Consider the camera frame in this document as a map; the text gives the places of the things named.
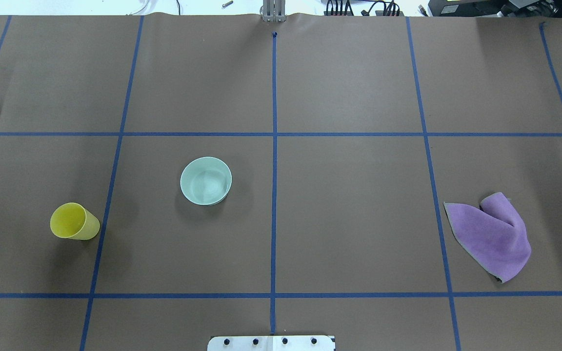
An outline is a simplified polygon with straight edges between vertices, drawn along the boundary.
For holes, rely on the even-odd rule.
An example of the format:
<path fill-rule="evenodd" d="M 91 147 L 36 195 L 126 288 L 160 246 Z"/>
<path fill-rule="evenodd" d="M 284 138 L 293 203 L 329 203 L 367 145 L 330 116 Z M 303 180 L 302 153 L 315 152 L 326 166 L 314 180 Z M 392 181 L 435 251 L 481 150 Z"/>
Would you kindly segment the yellow plastic cup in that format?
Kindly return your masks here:
<path fill-rule="evenodd" d="M 90 240 L 100 233 L 100 221 L 84 206 L 69 202 L 60 205 L 50 218 L 50 229 L 58 238 Z"/>

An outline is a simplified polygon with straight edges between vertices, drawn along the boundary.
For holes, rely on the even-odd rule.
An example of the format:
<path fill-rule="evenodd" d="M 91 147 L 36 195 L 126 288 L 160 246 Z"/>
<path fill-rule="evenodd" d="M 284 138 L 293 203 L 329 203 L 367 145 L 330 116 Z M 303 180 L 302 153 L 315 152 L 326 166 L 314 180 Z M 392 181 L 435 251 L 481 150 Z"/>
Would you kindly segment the purple cloth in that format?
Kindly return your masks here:
<path fill-rule="evenodd" d="M 498 282 L 516 277 L 532 255 L 522 216 L 504 193 L 493 193 L 478 207 L 445 202 L 446 217 L 455 240 Z"/>

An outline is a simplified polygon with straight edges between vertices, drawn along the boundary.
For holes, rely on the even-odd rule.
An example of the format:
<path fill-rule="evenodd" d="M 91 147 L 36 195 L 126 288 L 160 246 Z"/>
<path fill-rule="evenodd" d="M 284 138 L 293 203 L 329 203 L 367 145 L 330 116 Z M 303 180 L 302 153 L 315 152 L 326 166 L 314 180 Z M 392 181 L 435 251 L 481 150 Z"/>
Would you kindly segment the mint green bowl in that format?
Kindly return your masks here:
<path fill-rule="evenodd" d="M 179 186 L 187 200 L 196 205 L 223 202 L 232 187 L 230 167 L 220 158 L 200 157 L 190 162 L 181 173 Z"/>

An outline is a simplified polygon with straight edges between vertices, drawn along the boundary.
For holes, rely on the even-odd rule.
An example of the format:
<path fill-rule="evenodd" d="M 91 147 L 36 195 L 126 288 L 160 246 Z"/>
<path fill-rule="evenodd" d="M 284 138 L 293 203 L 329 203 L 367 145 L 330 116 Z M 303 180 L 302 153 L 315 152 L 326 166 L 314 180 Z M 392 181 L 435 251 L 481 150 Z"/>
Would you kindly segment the black monitor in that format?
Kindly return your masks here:
<path fill-rule="evenodd" d="M 562 0 L 429 0 L 433 17 L 562 18 Z"/>

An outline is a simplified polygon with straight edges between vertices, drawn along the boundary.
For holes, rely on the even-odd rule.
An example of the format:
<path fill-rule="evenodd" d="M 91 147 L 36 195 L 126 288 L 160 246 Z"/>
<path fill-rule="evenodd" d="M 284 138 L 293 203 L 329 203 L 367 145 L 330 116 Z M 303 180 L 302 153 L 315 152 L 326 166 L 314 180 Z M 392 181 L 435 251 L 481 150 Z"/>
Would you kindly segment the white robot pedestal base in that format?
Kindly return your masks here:
<path fill-rule="evenodd" d="M 328 335 L 263 335 L 213 337 L 208 351 L 335 351 Z"/>

